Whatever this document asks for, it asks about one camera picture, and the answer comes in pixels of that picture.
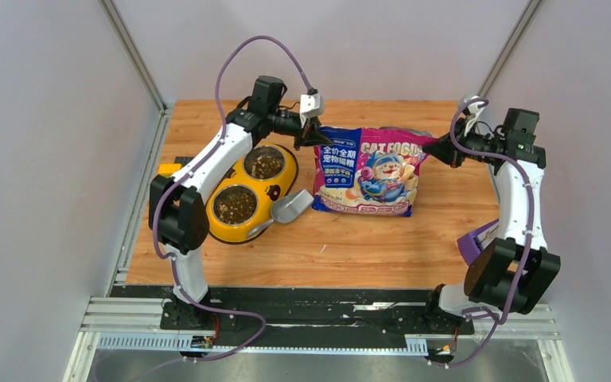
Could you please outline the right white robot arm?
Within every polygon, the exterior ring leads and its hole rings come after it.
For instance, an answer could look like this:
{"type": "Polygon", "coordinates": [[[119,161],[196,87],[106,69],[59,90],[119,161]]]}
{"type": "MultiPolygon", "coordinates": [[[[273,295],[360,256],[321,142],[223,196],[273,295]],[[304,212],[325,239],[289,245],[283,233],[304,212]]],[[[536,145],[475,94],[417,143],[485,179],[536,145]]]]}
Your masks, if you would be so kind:
{"type": "Polygon", "coordinates": [[[539,113],[510,108],[492,133],[481,134],[475,126],[485,104],[473,99],[462,106],[449,132],[424,149],[453,168],[467,158],[491,166],[500,214],[488,244],[460,239],[468,262],[464,282],[436,287],[433,303],[422,311],[426,328],[437,333],[452,325],[454,316],[497,310],[504,321],[510,313],[529,314],[561,267],[543,236],[540,190],[547,160],[535,144],[539,113]]]}

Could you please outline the silver metal scoop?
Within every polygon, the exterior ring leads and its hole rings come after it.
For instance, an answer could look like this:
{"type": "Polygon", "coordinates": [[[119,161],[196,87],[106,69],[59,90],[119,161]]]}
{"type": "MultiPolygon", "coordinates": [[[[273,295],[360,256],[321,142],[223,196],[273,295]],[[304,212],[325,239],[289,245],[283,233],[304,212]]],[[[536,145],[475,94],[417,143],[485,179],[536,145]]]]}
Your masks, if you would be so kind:
{"type": "Polygon", "coordinates": [[[270,207],[270,217],[265,222],[253,227],[246,237],[249,239],[267,229],[273,223],[288,224],[307,210],[314,201],[313,195],[306,189],[278,199],[270,207]]]}

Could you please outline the colourful pet food bag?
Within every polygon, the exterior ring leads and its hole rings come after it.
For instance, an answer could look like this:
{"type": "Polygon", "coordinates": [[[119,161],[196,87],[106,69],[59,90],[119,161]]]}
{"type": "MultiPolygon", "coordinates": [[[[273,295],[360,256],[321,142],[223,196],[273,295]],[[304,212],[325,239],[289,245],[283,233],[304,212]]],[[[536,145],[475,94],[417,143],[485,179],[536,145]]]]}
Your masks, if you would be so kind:
{"type": "Polygon", "coordinates": [[[412,215],[427,131],[402,127],[321,128],[331,143],[316,146],[314,201],[321,212],[412,215]]]}

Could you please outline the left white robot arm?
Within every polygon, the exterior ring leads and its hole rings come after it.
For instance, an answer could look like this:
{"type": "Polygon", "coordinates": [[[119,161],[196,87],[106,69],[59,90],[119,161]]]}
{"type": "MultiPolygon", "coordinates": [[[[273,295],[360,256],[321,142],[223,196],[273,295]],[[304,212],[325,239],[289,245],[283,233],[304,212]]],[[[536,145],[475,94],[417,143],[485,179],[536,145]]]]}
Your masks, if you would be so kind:
{"type": "Polygon", "coordinates": [[[320,131],[325,101],[319,91],[308,88],[297,111],[282,108],[285,93],[279,78],[259,76],[252,93],[222,113],[220,129],[199,154],[172,176],[157,175],[150,183],[154,247],[160,258],[170,261],[173,292],[185,302],[181,318],[194,329],[204,328],[212,318],[212,307],[202,301],[208,294],[202,245],[210,228],[206,204],[224,175],[272,133],[292,137],[295,148],[329,143],[320,131]]]}

